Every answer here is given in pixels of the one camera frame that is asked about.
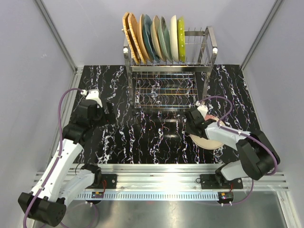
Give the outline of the pale green bottom plate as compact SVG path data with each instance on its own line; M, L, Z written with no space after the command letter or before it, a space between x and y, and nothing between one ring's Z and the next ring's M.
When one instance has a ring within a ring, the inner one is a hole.
M167 28L165 18L161 16L160 25L158 28L161 50L169 62L172 62L170 34Z

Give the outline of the yellow green dotted plate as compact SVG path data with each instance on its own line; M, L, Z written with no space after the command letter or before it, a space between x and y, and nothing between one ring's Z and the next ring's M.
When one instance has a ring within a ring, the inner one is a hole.
M185 20L180 17L177 20L178 27L178 46L179 46L179 60L185 62L186 60L186 45L185 45Z

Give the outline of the woven bamboo tray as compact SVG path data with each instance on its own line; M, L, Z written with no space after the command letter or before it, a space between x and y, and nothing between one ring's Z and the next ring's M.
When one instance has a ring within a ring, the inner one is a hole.
M133 13L130 13L128 16L128 25L129 25L129 30L131 33L131 39L132 39L132 44L133 44L133 51L134 51L134 60L137 64L140 63L147 63L146 58L143 56L141 47L139 45L139 30L138 30L138 22Z
M130 50L131 50L132 57L133 57L135 63L139 64L140 63L140 57L139 57L136 45L135 45L134 40L133 40L132 35L131 35L131 29L130 29L129 22L128 22L129 15L130 15L130 13L126 12L123 16L123 29L124 29L124 33L125 33L128 45L129 45Z

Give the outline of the cream yellow bird plate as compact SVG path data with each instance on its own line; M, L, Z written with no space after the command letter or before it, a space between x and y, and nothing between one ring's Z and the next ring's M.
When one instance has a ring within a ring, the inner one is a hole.
M158 28L160 25L160 20L157 15L154 16L152 20L152 25L151 25L151 35L152 35L152 43L153 47L155 49L155 52L159 59L161 59L163 62L166 61L166 56L164 55L161 46L160 46L160 41L159 41L159 35L158 35Z

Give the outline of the teal scalloped plate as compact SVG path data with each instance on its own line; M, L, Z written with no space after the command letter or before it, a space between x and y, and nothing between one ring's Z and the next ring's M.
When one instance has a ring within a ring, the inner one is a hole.
M156 63L159 63L160 58L156 54L156 51L154 49L153 42L152 42L151 26L152 26L152 20L147 14L145 14L144 28L145 28L145 33L146 33L146 36L147 36L147 39L148 39L148 47L149 47L148 50L149 50L150 54L152 54L153 60Z

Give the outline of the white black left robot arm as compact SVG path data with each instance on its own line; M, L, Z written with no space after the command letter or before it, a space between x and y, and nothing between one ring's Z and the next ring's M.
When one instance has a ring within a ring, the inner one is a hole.
M29 193L23 192L18 198L24 219L56 227L63 220L68 205L82 190L107 186L100 167L92 163L84 164L76 176L64 183L73 161L91 139L95 128L115 123L113 105L110 102L106 105L107 113L95 100L80 102L75 116L64 127L57 151L44 174Z

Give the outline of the cream bird painted plate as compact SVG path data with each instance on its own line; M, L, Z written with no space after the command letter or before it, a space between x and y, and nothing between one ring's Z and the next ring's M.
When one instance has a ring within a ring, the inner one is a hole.
M139 41L139 47L144 59L144 63L147 63L147 61L152 62L152 56L149 55L147 48L144 43L144 38L143 38L143 24L144 24L144 15L141 14L139 18L139 23L138 23L138 41Z

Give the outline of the pink rimmed plate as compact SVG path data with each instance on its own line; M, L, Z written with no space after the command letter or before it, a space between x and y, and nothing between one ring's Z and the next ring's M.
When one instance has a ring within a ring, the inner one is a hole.
M210 139L200 138L196 135L190 134L190 138L193 140L193 142L199 146L200 148L206 149L206 150L215 150L220 147L222 147L224 144Z

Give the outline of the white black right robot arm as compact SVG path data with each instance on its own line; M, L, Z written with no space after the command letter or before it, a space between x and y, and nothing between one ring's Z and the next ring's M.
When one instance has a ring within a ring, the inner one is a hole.
M199 106L185 112L186 133L200 148L214 150L223 145L238 152L238 161L217 168L212 181L225 189L241 178L254 181L276 172L280 158L261 131L246 132L226 127L219 119L207 118L207 107Z

